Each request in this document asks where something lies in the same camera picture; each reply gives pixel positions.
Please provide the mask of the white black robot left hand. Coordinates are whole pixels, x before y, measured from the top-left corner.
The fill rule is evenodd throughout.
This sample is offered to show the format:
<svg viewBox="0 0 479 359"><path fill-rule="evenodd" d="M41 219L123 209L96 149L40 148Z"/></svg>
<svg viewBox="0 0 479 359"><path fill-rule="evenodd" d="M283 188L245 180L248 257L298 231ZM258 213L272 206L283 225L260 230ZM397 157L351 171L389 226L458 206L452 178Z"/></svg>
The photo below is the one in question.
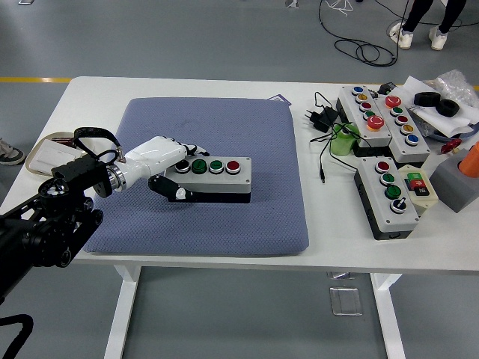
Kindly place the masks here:
<svg viewBox="0 0 479 359"><path fill-rule="evenodd" d="M131 188L139 179L164 172L167 168L183 161L187 156L208 156L209 153L197 145L184 144L173 138L156 136L126 153L115 162L118 187L116 191Z"/></svg>

